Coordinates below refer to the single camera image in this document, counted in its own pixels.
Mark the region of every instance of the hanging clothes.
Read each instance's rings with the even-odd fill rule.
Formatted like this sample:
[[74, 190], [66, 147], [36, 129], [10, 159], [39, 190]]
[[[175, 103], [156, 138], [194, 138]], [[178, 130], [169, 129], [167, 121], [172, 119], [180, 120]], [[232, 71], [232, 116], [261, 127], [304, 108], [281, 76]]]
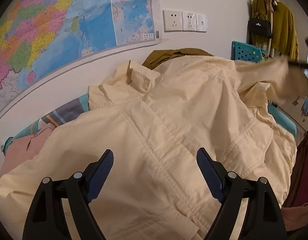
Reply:
[[297, 207], [308, 203], [308, 132], [298, 146], [291, 186], [283, 207]]
[[[257, 0], [252, 2], [252, 16], [256, 11]], [[257, 14], [265, 15], [263, 0], [259, 0]], [[252, 33], [253, 45], [256, 43], [267, 44], [268, 38]], [[272, 48], [289, 56], [292, 61], [299, 60], [299, 46], [295, 30], [294, 17], [291, 10], [283, 3], [278, 2], [277, 11], [273, 12], [273, 38]]]

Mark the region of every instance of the metal screw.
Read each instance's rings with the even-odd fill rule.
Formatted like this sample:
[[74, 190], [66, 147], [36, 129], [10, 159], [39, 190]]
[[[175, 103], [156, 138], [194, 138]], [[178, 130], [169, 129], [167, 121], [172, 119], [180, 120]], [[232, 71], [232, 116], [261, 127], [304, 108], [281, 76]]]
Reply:
[[75, 179], [79, 179], [79, 178], [81, 178], [83, 176], [83, 173], [81, 173], [81, 172], [76, 172], [75, 174], [74, 174], [74, 178]]
[[44, 178], [44, 179], [42, 180], [42, 182], [43, 182], [44, 184], [49, 183], [49, 181], [50, 181], [50, 178], [49, 178], [49, 177], [46, 177], [46, 178]]
[[266, 183], [267, 183], [267, 179], [264, 178], [264, 177], [261, 177], [261, 178], [260, 178], [260, 181], [261, 181], [263, 184], [266, 184]]
[[233, 172], [233, 171], [230, 171], [228, 174], [227, 174], [231, 179], [235, 179], [236, 178], [236, 173]]

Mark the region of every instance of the mustard yellow sweater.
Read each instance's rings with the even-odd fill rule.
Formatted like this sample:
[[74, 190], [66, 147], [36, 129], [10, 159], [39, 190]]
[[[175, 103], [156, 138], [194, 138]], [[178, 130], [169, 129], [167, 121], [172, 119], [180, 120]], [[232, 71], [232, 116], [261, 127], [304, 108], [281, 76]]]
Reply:
[[[252, 2], [252, 17], [255, 17], [257, 0]], [[273, 38], [272, 47], [282, 54], [288, 55], [290, 60], [299, 60], [298, 39], [296, 36], [294, 18], [291, 10], [283, 3], [278, 2], [278, 10], [273, 12]], [[259, 0], [257, 14], [265, 15], [265, 7], [263, 0]], [[252, 33], [253, 44], [267, 44], [268, 38]]]

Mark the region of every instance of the switch panel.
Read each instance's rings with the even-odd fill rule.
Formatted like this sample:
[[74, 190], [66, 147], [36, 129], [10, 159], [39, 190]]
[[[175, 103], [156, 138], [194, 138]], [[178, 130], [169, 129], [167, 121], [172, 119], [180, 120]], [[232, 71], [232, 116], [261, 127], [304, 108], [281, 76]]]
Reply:
[[196, 14], [196, 31], [207, 32], [207, 17], [204, 14]]
[[182, 12], [183, 30], [196, 31], [196, 14], [191, 12]]

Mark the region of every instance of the colorful map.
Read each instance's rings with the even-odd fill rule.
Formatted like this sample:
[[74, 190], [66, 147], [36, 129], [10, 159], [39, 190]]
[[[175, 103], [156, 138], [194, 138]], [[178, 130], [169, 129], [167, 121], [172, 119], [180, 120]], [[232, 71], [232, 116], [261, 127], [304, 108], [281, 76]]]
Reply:
[[0, 112], [79, 58], [154, 39], [151, 0], [13, 0], [0, 19]]

